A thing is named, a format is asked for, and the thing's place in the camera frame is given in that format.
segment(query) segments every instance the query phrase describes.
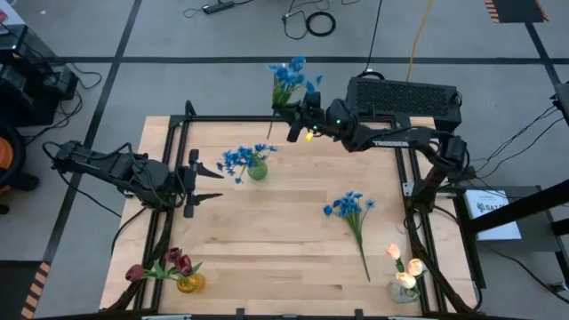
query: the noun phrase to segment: wooden tabletop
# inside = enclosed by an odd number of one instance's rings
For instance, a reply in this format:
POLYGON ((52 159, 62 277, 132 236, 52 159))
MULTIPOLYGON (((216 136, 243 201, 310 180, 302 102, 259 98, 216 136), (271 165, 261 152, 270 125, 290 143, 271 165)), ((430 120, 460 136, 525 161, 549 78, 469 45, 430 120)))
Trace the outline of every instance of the wooden tabletop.
MULTIPOLYGON (((162 157, 168 121, 168 117, 147 118, 139 153, 162 157)), ((415 118, 413 124, 433 125, 430 118, 415 118)), ((200 293, 183 294, 174 281, 164 281, 160 313, 235 314, 236 308, 245 308, 248 315, 353 316, 354 309, 361 308, 367 316, 420 315, 418 302, 397 305, 386 289, 396 268, 385 247, 397 243, 404 263, 411 258, 402 223, 405 212, 394 151, 374 148, 350 154, 328 138, 310 143, 300 138, 297 143, 287 143, 285 123, 274 124, 269 141, 267 131, 268 123, 190 124, 184 163, 191 148, 200 150, 200 161, 212 170, 223 151, 238 146, 268 143, 278 146, 279 151, 268 160, 268 176, 263 181, 246 175, 240 185, 230 177, 197 178, 197 194, 221 192, 223 196, 196 207, 193 219, 184 218, 179 209, 171 247, 179 246, 195 263, 204 263, 200 273, 207 285, 200 293), (349 190, 376 201, 363 229, 371 282, 365 277, 348 225, 323 213, 326 204, 349 190)), ((422 155, 419 162, 425 175, 431 165, 422 155)), ((411 178, 410 167, 407 172, 411 178)), ((449 199, 437 199, 437 205, 454 212, 449 199)), ((137 200, 126 200, 122 223, 139 209, 137 200)), ((128 286, 126 270, 141 262, 149 217, 149 213, 140 216, 118 238, 102 308, 112 304, 128 286)), ((474 306, 476 298, 458 226, 433 212, 431 227, 441 271, 467 304, 474 306)), ((429 277, 427 280, 430 307, 437 309, 432 283, 429 277)), ((145 306, 149 306, 149 296, 147 291, 145 306)))

